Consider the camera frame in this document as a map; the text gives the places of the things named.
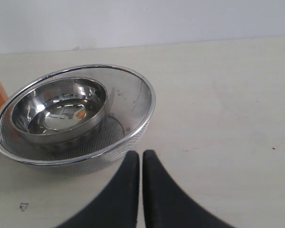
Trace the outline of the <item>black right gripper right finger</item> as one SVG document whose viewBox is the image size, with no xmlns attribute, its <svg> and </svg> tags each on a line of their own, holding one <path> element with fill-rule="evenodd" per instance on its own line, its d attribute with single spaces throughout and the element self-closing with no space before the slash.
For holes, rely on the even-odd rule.
<svg viewBox="0 0 285 228">
<path fill-rule="evenodd" d="M 142 156 L 142 193 L 147 228 L 231 228 L 189 197 L 154 150 Z"/>
</svg>

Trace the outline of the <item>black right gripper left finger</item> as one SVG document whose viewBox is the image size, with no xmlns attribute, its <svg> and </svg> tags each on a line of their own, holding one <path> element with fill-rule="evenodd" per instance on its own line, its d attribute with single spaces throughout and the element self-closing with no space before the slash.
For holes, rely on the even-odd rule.
<svg viewBox="0 0 285 228">
<path fill-rule="evenodd" d="M 140 160 L 129 151 L 116 174 L 93 201 L 59 228 L 135 228 L 140 186 Z"/>
</svg>

